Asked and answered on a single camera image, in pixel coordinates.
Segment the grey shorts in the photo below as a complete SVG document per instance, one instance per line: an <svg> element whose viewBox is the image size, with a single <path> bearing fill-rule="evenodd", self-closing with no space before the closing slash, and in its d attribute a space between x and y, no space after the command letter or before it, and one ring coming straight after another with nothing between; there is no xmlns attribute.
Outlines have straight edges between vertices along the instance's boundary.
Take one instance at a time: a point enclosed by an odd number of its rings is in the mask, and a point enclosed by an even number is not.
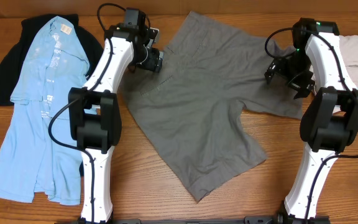
<svg viewBox="0 0 358 224"><path fill-rule="evenodd" d="M243 110L301 118L302 101L284 79L264 77L274 56L291 52L191 12L161 71L123 77L131 115L196 201L267 159L242 127Z"/></svg>

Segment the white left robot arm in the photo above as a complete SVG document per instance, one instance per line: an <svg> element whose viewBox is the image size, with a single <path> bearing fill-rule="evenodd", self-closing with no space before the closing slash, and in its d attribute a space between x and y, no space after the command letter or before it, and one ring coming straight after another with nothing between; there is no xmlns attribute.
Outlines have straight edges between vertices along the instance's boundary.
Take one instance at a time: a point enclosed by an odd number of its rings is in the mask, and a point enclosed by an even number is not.
<svg viewBox="0 0 358 224"><path fill-rule="evenodd" d="M94 72L68 94L71 137L84 170L85 201L78 223L111 222L111 159L122 130L117 90L128 67L159 72L164 56L153 47L159 30L139 9L126 8L124 21L103 31L104 50Z"/></svg>

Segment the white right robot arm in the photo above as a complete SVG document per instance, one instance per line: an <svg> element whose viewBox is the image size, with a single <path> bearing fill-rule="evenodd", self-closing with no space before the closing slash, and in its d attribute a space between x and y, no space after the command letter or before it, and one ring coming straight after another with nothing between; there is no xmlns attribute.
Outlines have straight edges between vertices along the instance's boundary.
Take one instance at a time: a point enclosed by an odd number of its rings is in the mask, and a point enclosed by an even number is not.
<svg viewBox="0 0 358 224"><path fill-rule="evenodd" d="M335 22L301 18L289 30L295 51L273 55L265 79L281 76L295 98L316 94L301 118L300 168L272 223L329 223L317 216L316 206L330 169L357 136L358 89L342 59Z"/></svg>

